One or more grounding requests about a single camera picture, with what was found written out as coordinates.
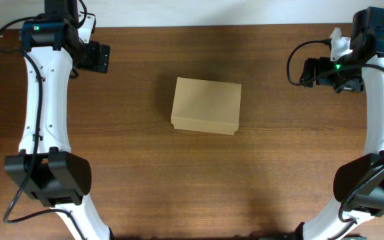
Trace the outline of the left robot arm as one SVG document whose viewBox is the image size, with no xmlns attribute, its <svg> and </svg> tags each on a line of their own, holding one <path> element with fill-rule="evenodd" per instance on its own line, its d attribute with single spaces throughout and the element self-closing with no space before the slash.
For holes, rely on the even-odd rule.
<svg viewBox="0 0 384 240">
<path fill-rule="evenodd" d="M 27 110 L 5 172 L 18 194 L 58 214 L 75 239 L 112 239 L 91 199 L 91 166 L 72 153 L 67 132 L 69 81 L 81 70 L 106 73 L 110 48 L 91 40 L 96 18 L 82 1 L 46 1 L 42 14 L 21 22 L 17 52 L 27 68 Z"/>
</svg>

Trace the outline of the cardboard box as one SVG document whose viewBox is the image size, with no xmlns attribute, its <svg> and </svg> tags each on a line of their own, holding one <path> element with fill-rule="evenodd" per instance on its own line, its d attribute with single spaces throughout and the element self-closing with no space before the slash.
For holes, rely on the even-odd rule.
<svg viewBox="0 0 384 240">
<path fill-rule="evenodd" d="M 171 124 L 175 129 L 234 135 L 239 129 L 241 85 L 177 78 Z"/>
</svg>

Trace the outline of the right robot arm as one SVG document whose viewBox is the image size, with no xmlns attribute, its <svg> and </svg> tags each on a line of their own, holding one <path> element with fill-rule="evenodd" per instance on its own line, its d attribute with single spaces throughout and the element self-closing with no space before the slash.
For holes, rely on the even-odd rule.
<svg viewBox="0 0 384 240">
<path fill-rule="evenodd" d="M 351 36 L 335 29 L 324 44 L 330 56 L 306 60 L 298 84 L 365 93 L 365 148 L 360 158 L 338 168 L 333 197 L 318 216 L 296 228 L 296 239 L 343 239 L 384 215 L 384 8 L 356 12 Z"/>
</svg>

